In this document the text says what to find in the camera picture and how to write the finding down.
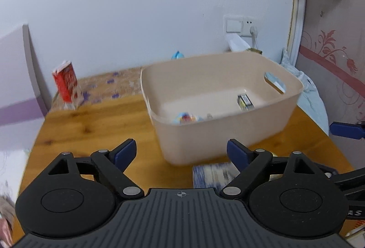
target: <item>black gripper base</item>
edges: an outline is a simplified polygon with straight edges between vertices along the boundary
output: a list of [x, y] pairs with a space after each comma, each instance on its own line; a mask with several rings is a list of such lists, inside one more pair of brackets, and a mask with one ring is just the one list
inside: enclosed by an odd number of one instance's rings
[[16, 248], [350, 248], [339, 235], [296, 240], [276, 235], [255, 222], [238, 200], [218, 197], [214, 189], [151, 189], [125, 201], [99, 229], [69, 239], [28, 234]]

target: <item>snack package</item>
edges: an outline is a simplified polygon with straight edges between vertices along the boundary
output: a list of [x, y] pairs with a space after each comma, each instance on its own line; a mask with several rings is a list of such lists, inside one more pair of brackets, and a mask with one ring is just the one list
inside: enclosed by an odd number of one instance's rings
[[242, 111], [251, 110], [251, 109], [254, 108], [251, 100], [249, 99], [249, 97], [245, 93], [242, 93], [241, 95], [238, 95], [237, 103], [240, 106]]
[[83, 101], [80, 86], [77, 84], [75, 72], [70, 61], [64, 61], [52, 72], [65, 109], [75, 110]]
[[[193, 166], [194, 188], [215, 187], [218, 191], [239, 175], [240, 171], [232, 162]], [[282, 177], [282, 174], [270, 175], [270, 181]]]

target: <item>electrical outlet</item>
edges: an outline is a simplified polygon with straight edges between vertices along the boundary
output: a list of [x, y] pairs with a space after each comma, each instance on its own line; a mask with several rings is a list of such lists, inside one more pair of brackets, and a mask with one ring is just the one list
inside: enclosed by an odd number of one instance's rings
[[255, 26], [258, 30], [258, 20], [253, 17], [244, 17], [243, 18], [243, 26], [242, 26], [242, 37], [251, 37], [250, 28]]

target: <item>patterned tablecloth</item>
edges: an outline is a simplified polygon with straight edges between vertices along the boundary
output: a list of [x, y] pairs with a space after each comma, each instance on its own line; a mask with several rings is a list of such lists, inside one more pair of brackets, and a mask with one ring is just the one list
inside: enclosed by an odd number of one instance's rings
[[[142, 67], [136, 67], [78, 79], [83, 93], [81, 105], [96, 104], [127, 95], [140, 94], [141, 69]], [[59, 94], [56, 94], [50, 112], [58, 110], [63, 110], [63, 100]]]

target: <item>purple stripe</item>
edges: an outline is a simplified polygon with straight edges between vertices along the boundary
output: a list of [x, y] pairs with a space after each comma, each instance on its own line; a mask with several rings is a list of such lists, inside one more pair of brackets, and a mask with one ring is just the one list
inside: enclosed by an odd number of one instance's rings
[[0, 126], [42, 118], [46, 113], [47, 109], [43, 99], [38, 96], [31, 100], [0, 108]]

